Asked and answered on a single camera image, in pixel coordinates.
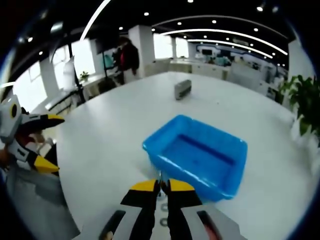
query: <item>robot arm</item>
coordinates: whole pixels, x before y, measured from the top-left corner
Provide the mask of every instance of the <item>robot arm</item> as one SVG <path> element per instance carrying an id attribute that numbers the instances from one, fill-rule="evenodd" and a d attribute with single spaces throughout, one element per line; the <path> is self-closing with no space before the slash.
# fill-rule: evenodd
<path id="1" fill-rule="evenodd" d="M 6 144 L 7 151 L 14 156 L 19 167 L 40 173 L 57 172 L 58 166 L 38 155 L 30 144 L 24 144 L 21 140 L 63 122 L 64 119 L 57 115 L 23 113 L 18 97 L 13 95 L 0 106 L 0 140 Z"/>
<path id="2" fill-rule="evenodd" d="M 83 226 L 74 240 L 150 240 L 160 187 L 168 197 L 168 227 L 172 240 L 210 240 L 209 228 L 219 240 L 246 240 L 237 223 L 212 204 L 202 205 L 195 189 L 186 182 L 149 180 L 134 185 L 118 206 L 107 208 Z"/>

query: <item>potted plant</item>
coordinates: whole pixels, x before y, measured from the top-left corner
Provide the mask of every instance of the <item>potted plant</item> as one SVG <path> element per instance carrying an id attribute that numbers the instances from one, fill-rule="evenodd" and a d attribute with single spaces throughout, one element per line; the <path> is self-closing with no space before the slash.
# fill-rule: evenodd
<path id="1" fill-rule="evenodd" d="M 80 74 L 80 81 L 88 81 L 89 73 L 87 71 L 83 71 Z"/>
<path id="2" fill-rule="evenodd" d="M 298 146 L 306 148 L 311 173 L 317 175 L 320 171 L 320 83 L 315 77 L 303 79 L 299 75 L 281 90 L 289 90 L 290 105 L 296 106 L 291 137 Z"/>
<path id="3" fill-rule="evenodd" d="M 284 82 L 279 91 L 288 95 L 295 112 L 295 121 L 291 128 L 291 137 L 300 147 L 305 147 L 310 134 L 316 134 L 320 128 L 320 85 L 316 79 L 301 75 L 293 76 L 290 82 Z"/>

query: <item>ceiling light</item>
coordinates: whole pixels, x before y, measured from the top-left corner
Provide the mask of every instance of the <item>ceiling light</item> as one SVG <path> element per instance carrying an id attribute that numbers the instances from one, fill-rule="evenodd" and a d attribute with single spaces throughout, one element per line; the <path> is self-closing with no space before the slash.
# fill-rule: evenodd
<path id="1" fill-rule="evenodd" d="M 190 39 L 190 40 L 188 40 L 188 42 L 202 42 L 202 41 L 203 42 L 209 42 L 209 43 L 226 44 L 226 45 L 231 45 L 231 46 L 235 46 L 235 47 L 251 50 L 252 52 L 256 52 L 256 53 L 264 55 L 264 56 L 266 56 L 266 57 L 268 57 L 270 59 L 273 59 L 272 56 L 270 56 L 269 54 L 264 53 L 263 51 L 259 51 L 257 49 L 252 48 L 252 47 L 240 45 L 240 44 L 229 42 L 229 41 L 218 41 L 218 40 L 207 40 L 207 39 Z"/>
<path id="2" fill-rule="evenodd" d="M 52 25 L 50 33 L 53 34 L 55 32 L 60 31 L 64 26 L 64 23 L 62 21 L 56 22 L 55 24 Z"/>
<path id="3" fill-rule="evenodd" d="M 101 11 L 107 6 L 108 3 L 110 3 L 111 0 L 104 0 L 100 6 L 95 10 L 94 14 L 92 15 L 92 17 L 90 18 L 89 22 L 87 23 L 87 25 L 85 26 L 83 33 L 80 37 L 80 41 L 84 40 L 87 33 L 89 32 L 89 29 L 91 28 L 92 24 L 95 22 L 95 20 L 97 19 L 97 17 L 99 16 L 99 14 L 101 13 Z"/>
<path id="4" fill-rule="evenodd" d="M 279 10 L 279 7 L 278 6 L 274 6 L 273 8 L 272 8 L 272 12 L 275 14 L 276 12 L 278 12 L 278 10 Z"/>
<path id="5" fill-rule="evenodd" d="M 278 50 L 279 52 L 283 53 L 284 55 L 288 55 L 288 53 L 284 50 L 282 50 L 281 48 L 265 41 L 262 40 L 260 38 L 257 38 L 255 36 L 250 36 L 244 33 L 240 33 L 240 32 L 236 32 L 236 31 L 228 31 L 228 30 L 222 30 L 222 29 L 210 29 L 210 28 L 197 28 L 197 29 L 184 29 L 184 30 L 175 30 L 175 31 L 167 31 L 167 32 L 163 32 L 160 35 L 170 35 L 170 34 L 181 34 L 181 33 L 190 33 L 190 32 L 214 32 L 214 33 L 224 33 L 224 34 L 234 34 L 234 35 L 238 35 L 238 36 L 242 36 L 245 38 L 249 38 L 258 42 L 261 42 L 263 44 L 266 44 L 276 50 Z"/>
<path id="6" fill-rule="evenodd" d="M 48 11 L 46 10 L 40 15 L 40 18 L 45 19 L 47 15 L 48 15 Z"/>

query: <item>ceiling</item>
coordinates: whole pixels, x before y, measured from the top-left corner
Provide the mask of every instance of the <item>ceiling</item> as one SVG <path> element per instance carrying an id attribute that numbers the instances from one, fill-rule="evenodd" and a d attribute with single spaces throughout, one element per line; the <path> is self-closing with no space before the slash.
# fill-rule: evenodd
<path id="1" fill-rule="evenodd" d="M 14 81 L 34 62 L 48 57 L 49 49 L 57 40 L 64 39 L 60 45 L 66 44 L 66 32 L 74 33 L 70 36 L 71 41 L 78 40 L 101 2 L 102 0 L 57 0 L 47 9 L 39 12 L 33 22 L 21 33 L 24 42 L 16 43 L 11 81 Z M 87 36 L 117 39 L 119 34 L 127 33 L 135 25 L 153 26 L 156 33 L 185 29 L 218 29 L 250 35 L 288 52 L 288 43 L 294 39 L 290 27 L 281 16 L 280 11 L 273 13 L 275 5 L 272 3 L 265 5 L 263 12 L 258 12 L 256 8 L 261 4 L 260 0 L 193 0 L 192 3 L 187 0 L 162 0 L 160 2 L 111 0 L 93 23 Z M 63 31 L 54 35 L 50 34 L 52 25 L 58 22 L 63 22 Z M 236 37 L 238 40 L 253 43 L 254 49 L 269 55 L 276 53 L 273 58 L 274 63 L 288 66 L 288 56 L 247 37 L 218 32 L 189 32 L 172 36 L 183 37 L 184 35 L 187 36 L 187 39 L 203 39 L 206 35 L 208 40 L 219 41 L 226 41 L 226 38 L 232 41 Z M 33 38 L 31 42 L 27 41 L 29 37 Z M 44 54 L 39 56 L 39 51 L 43 51 Z"/>

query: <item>office desk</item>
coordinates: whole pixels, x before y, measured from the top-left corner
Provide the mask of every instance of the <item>office desk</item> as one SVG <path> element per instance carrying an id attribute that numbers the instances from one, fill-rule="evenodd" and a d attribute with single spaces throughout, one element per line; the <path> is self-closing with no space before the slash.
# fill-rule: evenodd
<path id="1" fill-rule="evenodd" d="M 176 101 L 174 84 L 185 79 L 192 81 L 192 93 Z M 238 193 L 216 207 L 249 240 L 285 239 L 313 194 L 305 153 L 290 140 L 293 114 L 239 85 L 180 72 L 115 88 L 79 106 L 57 126 L 61 185 L 79 229 L 102 209 L 119 204 L 132 185 L 157 177 L 142 142 L 178 114 L 248 143 Z M 158 235 L 152 239 L 169 240 L 166 229 L 154 230 Z"/>
<path id="2" fill-rule="evenodd" d="M 229 66 L 219 66 L 190 59 L 174 59 L 170 62 L 169 71 L 192 73 L 206 77 L 226 80 Z"/>

